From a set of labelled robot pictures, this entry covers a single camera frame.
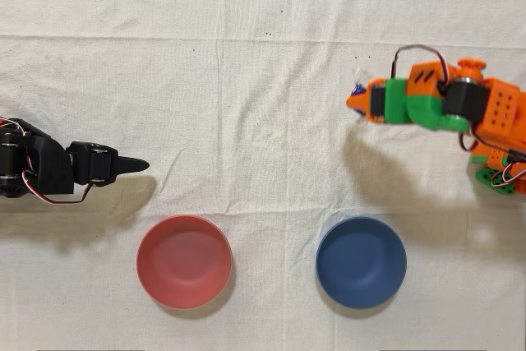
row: bowl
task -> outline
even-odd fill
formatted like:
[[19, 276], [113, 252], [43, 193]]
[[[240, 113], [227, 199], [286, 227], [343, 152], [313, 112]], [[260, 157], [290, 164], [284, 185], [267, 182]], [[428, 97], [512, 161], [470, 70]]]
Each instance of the bowl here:
[[142, 288], [157, 302], [178, 309], [199, 307], [215, 298], [231, 269], [227, 238], [197, 215], [160, 220], [146, 231], [136, 255]]
[[396, 232], [378, 219], [347, 218], [323, 237], [316, 254], [321, 287], [351, 308], [377, 306], [404, 281], [407, 257]]

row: cable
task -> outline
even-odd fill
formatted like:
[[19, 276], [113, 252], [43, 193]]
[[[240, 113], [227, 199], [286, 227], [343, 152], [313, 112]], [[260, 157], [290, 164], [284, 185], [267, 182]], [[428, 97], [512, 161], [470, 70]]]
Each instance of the cable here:
[[499, 172], [496, 172], [495, 174], [493, 174], [493, 175], [491, 176], [490, 179], [491, 179], [491, 186], [492, 186], [492, 187], [505, 187], [506, 185], [509, 185], [509, 184], [510, 184], [509, 182], [500, 182], [500, 183], [498, 183], [498, 184], [495, 184], [495, 183], [493, 182], [493, 179], [494, 179], [496, 176], [500, 175], [500, 174], [502, 174], [502, 170], [499, 171]]
[[506, 148], [500, 148], [498, 145], [494, 145], [494, 144], [488, 143], [487, 141], [484, 141], [477, 133], [475, 133], [475, 129], [473, 128], [473, 125], [469, 126], [469, 133], [479, 143], [482, 143], [484, 145], [487, 145], [488, 147], [494, 148], [495, 150], [503, 151], [503, 152], [505, 152], [508, 155], [510, 154], [510, 150], [507, 150]]
[[478, 144], [478, 141], [473, 140], [469, 148], [467, 148], [466, 145], [464, 144], [464, 134], [462, 132], [459, 133], [459, 145], [462, 150], [467, 151], [467, 152], [473, 151], [475, 147], [477, 146], [477, 144]]
[[29, 180], [27, 179], [27, 176], [25, 175], [27, 172], [26, 170], [22, 170], [22, 179], [24, 180], [25, 186], [33, 192], [33, 194], [38, 197], [41, 201], [45, 201], [46, 203], [49, 203], [50, 205], [71, 205], [75, 203], [81, 203], [84, 201], [85, 197], [88, 196], [88, 192], [90, 191], [91, 187], [93, 187], [93, 184], [88, 184], [84, 191], [82, 191], [81, 199], [79, 201], [53, 201], [49, 199], [48, 197], [42, 195], [40, 192], [38, 192], [36, 189], [34, 189], [31, 185]]
[[24, 128], [20, 125], [20, 123], [16, 121], [12, 121], [9, 118], [0, 117], [0, 122], [2, 122], [2, 124], [0, 124], [0, 127], [5, 127], [8, 124], [16, 125], [16, 127], [22, 131], [22, 134], [24, 135], [26, 134], [26, 131], [24, 131]]
[[25, 149], [25, 162], [27, 163], [30, 172], [35, 173], [35, 168], [33, 167], [33, 162], [31, 161], [31, 158], [27, 153], [27, 148]]
[[514, 164], [508, 164], [504, 170], [502, 170], [502, 180], [506, 183], [511, 183], [521, 177], [523, 177], [526, 174], [526, 169], [522, 170], [521, 172], [518, 172], [513, 177], [506, 179], [506, 173], [511, 173], [511, 168]]
[[[444, 83], [445, 85], [447, 81], [450, 79], [450, 74], [447, 71], [447, 64], [445, 63], [444, 57], [442, 57], [442, 54], [437, 49], [433, 47], [429, 47], [428, 45], [424, 45], [424, 44], [404, 45], [403, 47], [400, 47], [396, 50], [396, 53], [394, 53], [393, 63], [391, 64], [391, 78], [396, 77], [396, 62], [398, 61], [399, 54], [402, 51], [408, 51], [410, 49], [415, 49], [415, 48], [424, 49], [426, 51], [429, 51], [430, 53], [434, 53], [440, 59], [441, 65], [442, 65], [442, 73], [444, 74], [444, 80], [442, 81], [442, 83]], [[441, 95], [445, 94], [442, 88], [439, 88], [439, 86], [437, 86], [436, 88], [438, 89], [438, 92]]]

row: red bowl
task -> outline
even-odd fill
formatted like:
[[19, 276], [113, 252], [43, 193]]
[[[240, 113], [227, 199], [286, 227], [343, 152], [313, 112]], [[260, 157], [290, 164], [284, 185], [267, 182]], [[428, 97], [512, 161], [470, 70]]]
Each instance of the red bowl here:
[[199, 307], [226, 285], [232, 269], [228, 240], [196, 215], [160, 220], [143, 236], [136, 256], [142, 288], [173, 308]]

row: white cloth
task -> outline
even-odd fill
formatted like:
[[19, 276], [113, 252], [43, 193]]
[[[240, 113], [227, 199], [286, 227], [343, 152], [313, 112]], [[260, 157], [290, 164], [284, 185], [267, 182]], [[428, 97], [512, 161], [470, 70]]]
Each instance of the white cloth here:
[[[401, 44], [526, 85], [524, 0], [0, 0], [0, 114], [150, 169], [76, 206], [0, 199], [0, 349], [524, 349], [524, 196], [473, 181], [456, 136], [358, 121], [355, 70]], [[404, 55], [409, 62], [432, 58]], [[214, 221], [227, 290], [195, 311], [136, 278], [165, 215]], [[387, 305], [336, 307], [314, 257], [343, 215], [408, 253]]]

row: green robot part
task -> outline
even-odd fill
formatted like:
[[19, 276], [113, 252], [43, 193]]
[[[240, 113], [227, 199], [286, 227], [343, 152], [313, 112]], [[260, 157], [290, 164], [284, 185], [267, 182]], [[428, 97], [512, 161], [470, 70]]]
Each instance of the green robot part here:
[[432, 95], [406, 95], [406, 78], [391, 78], [385, 82], [385, 114], [387, 123], [410, 121], [438, 130], [466, 132], [468, 120], [457, 115], [442, 114], [442, 100]]
[[[477, 170], [477, 172], [475, 172], [475, 178], [478, 181], [480, 181], [482, 184], [487, 185], [489, 188], [491, 188], [495, 192], [499, 192], [502, 195], [510, 195], [510, 194], [512, 194], [513, 191], [514, 191], [512, 182], [510, 182], [509, 184], [506, 184], [506, 185], [504, 185], [502, 187], [493, 187], [493, 185], [491, 184], [491, 177], [493, 177], [493, 175], [495, 173], [497, 173], [497, 171], [495, 169], [485, 167], [485, 168], [481, 168], [481, 169]], [[511, 175], [509, 173], [507, 173], [506, 177], [510, 178]], [[504, 182], [504, 180], [502, 179], [502, 174], [497, 174], [493, 178], [493, 182], [495, 184], [500, 184], [500, 183]]]

